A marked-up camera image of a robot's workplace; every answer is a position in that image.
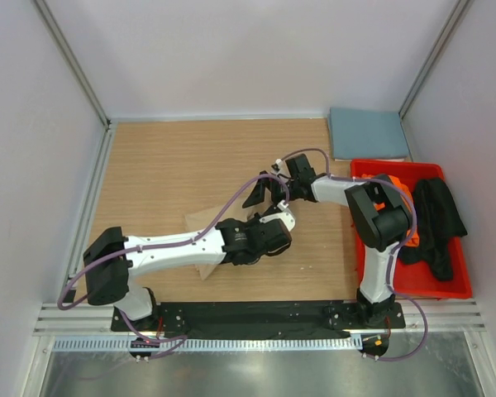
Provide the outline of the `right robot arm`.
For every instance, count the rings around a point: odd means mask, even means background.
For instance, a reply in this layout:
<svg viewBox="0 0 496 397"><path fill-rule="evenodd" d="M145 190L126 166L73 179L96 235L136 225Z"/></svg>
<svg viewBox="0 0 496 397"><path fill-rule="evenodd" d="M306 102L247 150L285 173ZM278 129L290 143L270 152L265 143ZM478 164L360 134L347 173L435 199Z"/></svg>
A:
<svg viewBox="0 0 496 397"><path fill-rule="evenodd" d="M254 207L270 193L274 205L289 198L349 208L355 231L365 246L355 315L367 328L382 323L394 307L393 278L398 253L417 226L409 195L387 175L344 178L332 175L330 170L318 174L304 151L276 160L270 173L274 178L257 182L242 207Z"/></svg>

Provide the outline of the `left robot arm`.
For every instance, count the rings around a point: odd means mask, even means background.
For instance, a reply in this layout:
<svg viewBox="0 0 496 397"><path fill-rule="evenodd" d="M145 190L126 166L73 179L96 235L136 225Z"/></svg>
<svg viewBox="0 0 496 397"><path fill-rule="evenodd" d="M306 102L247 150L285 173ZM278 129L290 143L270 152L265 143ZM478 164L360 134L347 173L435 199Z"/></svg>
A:
<svg viewBox="0 0 496 397"><path fill-rule="evenodd" d="M291 214L275 213L163 237L124 236L120 227L110 227L83 254L86 266L96 265L85 275L87 301L113 305L140 330L151 330L159 311L152 291L136 285L136 277L186 265L253 265L286 251L295 225Z"/></svg>

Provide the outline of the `beige t shirt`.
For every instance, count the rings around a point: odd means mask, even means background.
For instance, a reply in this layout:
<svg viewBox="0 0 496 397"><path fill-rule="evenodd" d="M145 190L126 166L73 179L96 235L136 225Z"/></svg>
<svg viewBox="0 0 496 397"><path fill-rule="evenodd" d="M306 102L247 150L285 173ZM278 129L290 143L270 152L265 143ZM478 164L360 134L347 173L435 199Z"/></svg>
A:
<svg viewBox="0 0 496 397"><path fill-rule="evenodd" d="M184 215L185 226L188 232L203 230L218 215L222 206L207 208L195 213ZM253 215L260 211L258 207L242 208L241 203L235 201L232 206L222 215L221 220L234 218L242 222L252 218ZM196 265L201 280L206 280L216 269L217 265Z"/></svg>

